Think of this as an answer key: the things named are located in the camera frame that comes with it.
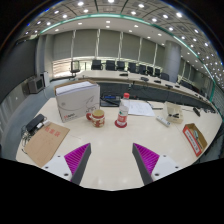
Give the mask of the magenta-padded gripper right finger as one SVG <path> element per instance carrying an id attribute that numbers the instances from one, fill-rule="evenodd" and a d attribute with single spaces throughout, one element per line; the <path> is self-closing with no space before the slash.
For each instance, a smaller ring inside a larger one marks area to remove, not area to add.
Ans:
<path id="1" fill-rule="evenodd" d="M 137 143 L 133 144 L 132 153 L 145 185 L 181 170 L 168 155 L 159 155 Z"/>

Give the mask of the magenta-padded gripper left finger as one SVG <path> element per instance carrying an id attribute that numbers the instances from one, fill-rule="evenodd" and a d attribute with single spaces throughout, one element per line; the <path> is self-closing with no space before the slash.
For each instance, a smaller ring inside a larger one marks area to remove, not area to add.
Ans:
<path id="1" fill-rule="evenodd" d="M 79 185 L 90 154 L 91 144 L 87 143 L 66 155 L 54 156 L 42 169 Z"/>

